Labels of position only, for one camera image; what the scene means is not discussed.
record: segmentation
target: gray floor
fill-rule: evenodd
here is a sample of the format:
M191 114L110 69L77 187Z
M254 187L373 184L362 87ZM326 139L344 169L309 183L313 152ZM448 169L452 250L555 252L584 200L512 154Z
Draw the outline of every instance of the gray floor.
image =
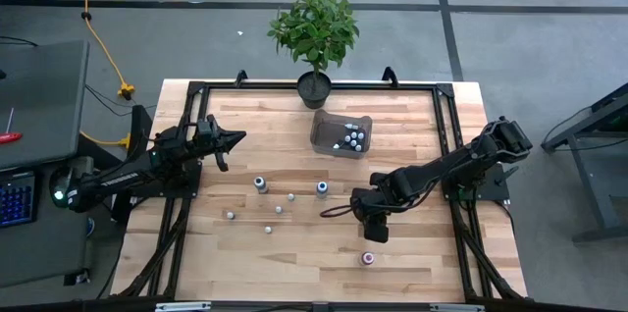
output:
M211 0L288 2L292 0ZM350 0L436 3L438 0ZM449 0L451 4L621 6L628 0ZM80 20L79 8L0 8L0 34L52 43L92 42L87 81L114 95L117 78ZM274 11L93 9L93 25L135 99L157 101L163 78L296 78L306 66L276 56L265 36ZM356 12L362 37L332 78L379 78L393 66L402 79L451 80L440 13ZM465 80L481 84L490 118L517 120L537 145L509 180L517 245L530 296L543 302L626 309L628 239L574 245L594 218L569 153L547 155L545 133L574 111L628 81L628 16L454 14ZM0 51L8 48L0 46ZM112 116L86 96L82 128L102 139L123 137L130 119ZM122 156L118 149L112 150ZM0 304L94 297L112 266L120 233L100 215L93 282L56 281L0 289Z

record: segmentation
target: wooden table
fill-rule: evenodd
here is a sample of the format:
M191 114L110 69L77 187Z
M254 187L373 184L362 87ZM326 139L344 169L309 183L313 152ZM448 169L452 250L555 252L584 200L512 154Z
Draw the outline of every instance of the wooden table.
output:
M153 133L179 121L188 82L164 81ZM453 87L466 143L487 122L480 87L475 82L455 82ZM463 300L451 217L440 186L419 208L389 217L391 238L385 244L362 238L352 214L319 217L326 208L347 204L354 187L368 188L371 173L441 156L431 94L334 90L324 109L373 119L371 149L364 159L315 153L309 141L314 112L292 90L211 91L208 113L223 129L246 130L247 136L226 156L228 172L218 170L213 156L203 162L177 299ZM445 119L450 130L448 116ZM257 193L257 176L269 183L268 194ZM315 194L319 181L329 183L325 200ZM293 202L287 199L289 193L296 196ZM284 208L281 215L275 213L278 205ZM127 287L154 252L163 206L164 200L154 198L132 212L112 293ZM235 220L226 218L228 211L235 213ZM478 215L488 256L513 288L525 294L507 216L491 202L478 203ZM266 226L273 228L271 234L264 233ZM364 251L375 253L372 266L358 264ZM476 261L469 262L480 291ZM165 264L170 266L168 257Z

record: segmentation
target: plastic bin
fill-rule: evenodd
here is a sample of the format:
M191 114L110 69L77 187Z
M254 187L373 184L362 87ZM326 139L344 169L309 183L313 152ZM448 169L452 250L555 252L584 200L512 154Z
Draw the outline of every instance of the plastic bin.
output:
M345 125L355 125L356 129L348 129ZM341 156L350 159L361 159L364 157L371 145L371 129L373 120L364 116L361 118L353 118L340 115L332 115L323 110L316 111L314 121L312 122L312 132L310 133L310 142L314 151L319 154L332 156ZM358 145L362 147L360 151L356 151L350 142L344 139L351 134L363 133L364 138L352 138ZM335 149L334 145L338 144L340 148Z

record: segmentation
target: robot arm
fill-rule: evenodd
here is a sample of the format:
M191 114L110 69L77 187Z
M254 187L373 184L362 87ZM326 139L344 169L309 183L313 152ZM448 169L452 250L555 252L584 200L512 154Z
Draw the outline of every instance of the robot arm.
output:
M186 139L188 127L196 127L191 140ZM166 189L187 186L191 174L199 170L198 159L206 155L214 154L220 170L227 171L223 154L245 136L245 131L221 129L212 115L196 124L180 122L178 127L157 134L154 146L133 160L100 175L83 175L79 179L68 170L51 181L50 192L57 206L79 213L124 190L132 190L134 196L160 196Z
M438 182L458 188L476 187L495 163L523 160L531 148L532 143L516 122L500 118L486 125L470 143L429 164L399 168L389 174L372 174L369 184L375 188L354 188L351 211L364 225L366 239L386 242L387 216L418 206Z

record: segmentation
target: blue keyboard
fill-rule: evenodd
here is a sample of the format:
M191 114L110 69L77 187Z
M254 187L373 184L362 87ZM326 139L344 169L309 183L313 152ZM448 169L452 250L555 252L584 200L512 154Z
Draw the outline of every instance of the blue keyboard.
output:
M35 174L0 174L0 228L31 223L36 217Z

